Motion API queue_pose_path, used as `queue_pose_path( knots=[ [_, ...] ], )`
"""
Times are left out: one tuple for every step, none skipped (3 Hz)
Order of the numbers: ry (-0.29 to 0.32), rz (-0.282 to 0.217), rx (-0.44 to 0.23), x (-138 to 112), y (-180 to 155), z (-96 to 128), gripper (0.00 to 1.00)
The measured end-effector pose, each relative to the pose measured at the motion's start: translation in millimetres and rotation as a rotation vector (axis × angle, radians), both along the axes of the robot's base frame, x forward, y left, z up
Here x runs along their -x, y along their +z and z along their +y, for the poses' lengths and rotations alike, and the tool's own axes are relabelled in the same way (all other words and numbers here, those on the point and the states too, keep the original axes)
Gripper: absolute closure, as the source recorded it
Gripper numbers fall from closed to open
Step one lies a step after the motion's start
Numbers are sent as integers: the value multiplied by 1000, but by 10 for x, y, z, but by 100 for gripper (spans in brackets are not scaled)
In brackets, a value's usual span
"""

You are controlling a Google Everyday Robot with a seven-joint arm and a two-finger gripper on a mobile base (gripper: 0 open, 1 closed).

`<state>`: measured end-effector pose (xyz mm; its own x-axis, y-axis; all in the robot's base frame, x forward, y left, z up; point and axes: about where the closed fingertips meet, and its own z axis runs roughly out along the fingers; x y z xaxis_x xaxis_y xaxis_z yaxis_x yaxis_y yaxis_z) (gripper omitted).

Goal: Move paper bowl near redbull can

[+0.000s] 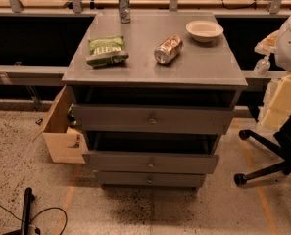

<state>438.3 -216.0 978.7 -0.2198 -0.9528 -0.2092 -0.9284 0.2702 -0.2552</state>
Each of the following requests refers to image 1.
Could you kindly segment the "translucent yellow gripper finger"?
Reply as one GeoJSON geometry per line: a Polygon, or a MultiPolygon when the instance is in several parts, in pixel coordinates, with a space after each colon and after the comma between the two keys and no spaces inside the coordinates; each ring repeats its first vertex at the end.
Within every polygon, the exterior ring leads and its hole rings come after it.
{"type": "Polygon", "coordinates": [[[276,38],[279,31],[276,30],[262,41],[260,41],[254,48],[254,51],[261,55],[270,55],[275,53],[276,49],[276,38]]]}

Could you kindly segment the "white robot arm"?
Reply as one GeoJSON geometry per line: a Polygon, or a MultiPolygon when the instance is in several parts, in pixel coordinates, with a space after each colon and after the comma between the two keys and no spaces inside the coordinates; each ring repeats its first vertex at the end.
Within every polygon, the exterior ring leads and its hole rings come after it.
{"type": "Polygon", "coordinates": [[[273,54],[279,67],[291,71],[291,16],[279,30],[260,41],[254,51],[262,55],[273,54]]]}

